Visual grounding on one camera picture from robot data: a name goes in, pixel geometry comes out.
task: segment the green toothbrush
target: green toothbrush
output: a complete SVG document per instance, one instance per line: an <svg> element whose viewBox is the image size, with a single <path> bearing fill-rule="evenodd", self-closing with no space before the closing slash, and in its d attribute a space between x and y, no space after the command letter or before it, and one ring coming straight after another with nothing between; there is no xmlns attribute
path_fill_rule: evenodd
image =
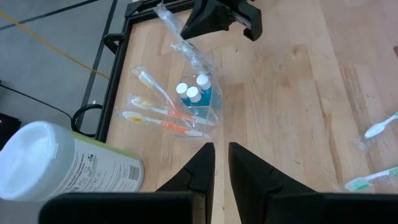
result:
<svg viewBox="0 0 398 224"><path fill-rule="evenodd" d="M388 175L398 175L398 167L384 170L384 171L369 175L367 177L355 178L355 179L351 180L350 182L348 182L344 187L345 187L345 189L347 189L351 192L364 190L371 186L371 183L369 182L370 180L373 180L373 179L376 179L379 177L385 177Z"/></svg>

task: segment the black metal frame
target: black metal frame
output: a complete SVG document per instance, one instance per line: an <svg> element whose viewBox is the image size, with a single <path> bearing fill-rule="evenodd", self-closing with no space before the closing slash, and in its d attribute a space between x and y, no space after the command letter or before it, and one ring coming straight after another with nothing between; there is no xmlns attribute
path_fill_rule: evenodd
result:
<svg viewBox="0 0 398 224"><path fill-rule="evenodd" d="M99 118L95 139L105 142L112 118L114 102L118 93L119 82L126 57L129 39L134 24L155 19L156 13L152 10L161 0L148 0L130 3L126 10L126 20L120 34L108 34L103 37L105 45L115 54L115 59L106 90L103 110ZM180 12L193 8L193 0L163 0L166 8L171 12Z"/></svg>

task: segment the black cable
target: black cable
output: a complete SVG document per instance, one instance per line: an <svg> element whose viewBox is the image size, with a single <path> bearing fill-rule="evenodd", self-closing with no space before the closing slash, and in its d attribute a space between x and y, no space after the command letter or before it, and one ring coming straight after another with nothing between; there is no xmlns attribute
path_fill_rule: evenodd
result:
<svg viewBox="0 0 398 224"><path fill-rule="evenodd" d="M46 103L46 102L43 102L43 101L41 101L41 100L38 100L38 99L36 99L36 98L34 98L34 97L31 97L31 96L25 94L25 93L21 93L21 92L18 91L18 90L9 88L9 87L7 87L7 86L1 84L1 81L0 81L0 86L3 87L3 88L5 88L5 89L7 89L7 90L13 91L14 93L18 93L18 94L20 94L20 95L22 95L22 96L26 96L26 97L28 97L28 98L31 99L31 100L37 101L37 102L39 102L39 103L42 103L42 104L44 104L44 105L46 105L46 106L49 106L49 107L51 107L51 108L53 108L53 109L55 109L55 110L57 110L57 111L59 111L59 112L65 114L65 115L67 115L67 116L70 118L70 127L72 128L72 130L73 130L74 132L77 132L77 133L82 134L82 135L84 135L84 136L87 136L87 137L89 137L89 138L95 137L95 134L86 134L86 133L81 132L80 129L79 129L79 128L77 127L77 125L76 125L76 120L77 120L81 115L83 115L86 111L88 111L88 110L91 110L91 109L101 109L101 110L102 110L102 105L90 104L90 105L82 106L80 109L78 109L78 111L76 111L76 113L75 113L75 114L73 115L73 117L72 117L72 116L70 116L67 112L65 112L65 111L63 111L63 110L61 110L61 109L58 109L58 108L56 108L56 107L54 107L54 106L52 106L52 105L50 105L50 104L48 104L48 103Z"/></svg>

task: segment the white bottle cap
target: white bottle cap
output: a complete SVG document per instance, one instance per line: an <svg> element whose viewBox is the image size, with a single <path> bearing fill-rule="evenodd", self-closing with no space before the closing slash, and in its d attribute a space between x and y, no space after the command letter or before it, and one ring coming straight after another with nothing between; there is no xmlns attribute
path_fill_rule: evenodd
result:
<svg viewBox="0 0 398 224"><path fill-rule="evenodd" d="M198 88L194 86L187 90L187 96L191 99L192 103L197 103L201 100L201 94L199 93Z"/></svg>
<svg viewBox="0 0 398 224"><path fill-rule="evenodd" d="M181 98L187 98L187 90L188 90L188 85L185 83L180 83L177 85L175 91L181 96Z"/></svg>
<svg viewBox="0 0 398 224"><path fill-rule="evenodd" d="M197 84L200 85L202 90L208 90L211 87L211 81L207 75L199 75Z"/></svg>

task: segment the white lid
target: white lid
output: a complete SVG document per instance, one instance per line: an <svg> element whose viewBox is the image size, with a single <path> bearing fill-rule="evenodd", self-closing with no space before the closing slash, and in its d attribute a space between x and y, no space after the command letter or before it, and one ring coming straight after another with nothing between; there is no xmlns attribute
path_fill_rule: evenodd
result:
<svg viewBox="0 0 398 224"><path fill-rule="evenodd" d="M199 75L197 84L200 85L202 90L208 90L211 87L211 81L207 75Z"/></svg>
<svg viewBox="0 0 398 224"><path fill-rule="evenodd" d="M175 91L181 96L181 98L186 98L187 96L188 85L185 83L180 83L177 85Z"/></svg>
<svg viewBox="0 0 398 224"><path fill-rule="evenodd" d="M50 123L36 121L15 133L0 151L0 198L18 200L31 193L57 149Z"/></svg>
<svg viewBox="0 0 398 224"><path fill-rule="evenodd" d="M199 93L198 88L194 86L187 90L187 96L191 99L192 103L197 103L201 100L201 94Z"/></svg>

